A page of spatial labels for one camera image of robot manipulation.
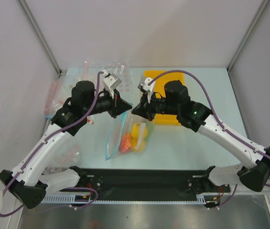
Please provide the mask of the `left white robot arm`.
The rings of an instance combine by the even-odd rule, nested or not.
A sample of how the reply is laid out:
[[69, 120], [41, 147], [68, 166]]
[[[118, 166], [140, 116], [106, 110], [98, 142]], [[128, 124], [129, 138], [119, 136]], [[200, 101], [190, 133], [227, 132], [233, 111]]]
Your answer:
[[29, 155], [13, 170], [0, 172], [4, 191], [10, 191], [24, 206], [32, 209], [46, 194], [67, 188], [85, 189], [86, 173], [76, 166], [52, 175], [44, 175], [43, 171], [59, 147], [87, 123], [88, 116], [107, 112], [115, 118], [132, 108], [116, 89], [120, 83], [119, 79], [104, 79], [104, 89], [100, 92], [91, 81], [79, 81]]

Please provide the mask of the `green toy cucumber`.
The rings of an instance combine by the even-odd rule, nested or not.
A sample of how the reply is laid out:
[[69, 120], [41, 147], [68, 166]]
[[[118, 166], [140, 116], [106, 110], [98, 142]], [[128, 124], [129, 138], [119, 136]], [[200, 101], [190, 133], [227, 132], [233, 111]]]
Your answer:
[[153, 133], [153, 129], [154, 129], [154, 122], [147, 122], [146, 123], [146, 127], [147, 127], [147, 136], [145, 138], [145, 141], [149, 141], [152, 133]]

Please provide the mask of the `clear blue-zipper bag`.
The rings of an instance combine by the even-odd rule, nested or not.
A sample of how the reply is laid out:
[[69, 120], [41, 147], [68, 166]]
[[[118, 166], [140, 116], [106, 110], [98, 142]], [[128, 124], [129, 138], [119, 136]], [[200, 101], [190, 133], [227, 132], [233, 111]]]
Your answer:
[[118, 116], [105, 140], [105, 160], [141, 153], [153, 132], [154, 123], [126, 111]]

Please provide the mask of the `red toy mango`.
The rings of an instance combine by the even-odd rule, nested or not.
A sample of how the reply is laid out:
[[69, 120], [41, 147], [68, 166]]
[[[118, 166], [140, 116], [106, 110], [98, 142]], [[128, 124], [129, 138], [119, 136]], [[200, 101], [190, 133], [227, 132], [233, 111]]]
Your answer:
[[131, 148], [131, 141], [132, 141], [132, 137], [130, 134], [124, 134], [121, 137], [121, 141], [120, 141], [120, 145], [119, 145], [119, 152], [120, 153], [127, 153], [130, 151]]

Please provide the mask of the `yellow toy lemon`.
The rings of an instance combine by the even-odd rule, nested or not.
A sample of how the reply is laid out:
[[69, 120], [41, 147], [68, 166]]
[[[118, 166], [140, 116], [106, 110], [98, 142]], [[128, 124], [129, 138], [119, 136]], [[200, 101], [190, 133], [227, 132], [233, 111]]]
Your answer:
[[134, 123], [130, 129], [130, 136], [132, 139], [139, 139], [139, 137], [142, 137], [142, 139], [146, 139], [148, 136], [148, 128], [146, 126], [146, 123]]

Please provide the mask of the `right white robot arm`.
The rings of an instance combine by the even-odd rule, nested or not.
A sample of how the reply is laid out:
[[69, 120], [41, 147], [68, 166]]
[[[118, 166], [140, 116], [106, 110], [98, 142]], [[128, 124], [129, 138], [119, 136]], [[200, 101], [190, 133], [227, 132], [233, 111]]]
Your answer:
[[161, 98], [156, 97], [154, 86], [151, 78], [142, 78], [138, 89], [143, 94], [132, 114], [149, 121], [156, 114], [174, 115], [182, 126], [213, 140], [240, 161], [233, 166], [209, 167], [202, 179], [205, 190], [214, 191], [224, 184], [243, 184], [256, 192], [263, 190], [270, 177], [270, 146], [265, 148], [229, 130], [211, 109], [192, 101], [187, 87], [179, 80], [167, 82], [165, 97]]

